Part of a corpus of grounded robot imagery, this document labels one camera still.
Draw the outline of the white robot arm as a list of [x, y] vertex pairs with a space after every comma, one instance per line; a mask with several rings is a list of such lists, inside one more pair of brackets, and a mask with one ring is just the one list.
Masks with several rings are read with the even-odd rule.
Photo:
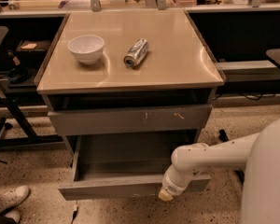
[[206, 168], [245, 173], [240, 224], [280, 224], [280, 119], [259, 133], [218, 145], [176, 148], [159, 198], [170, 201], [182, 194]]

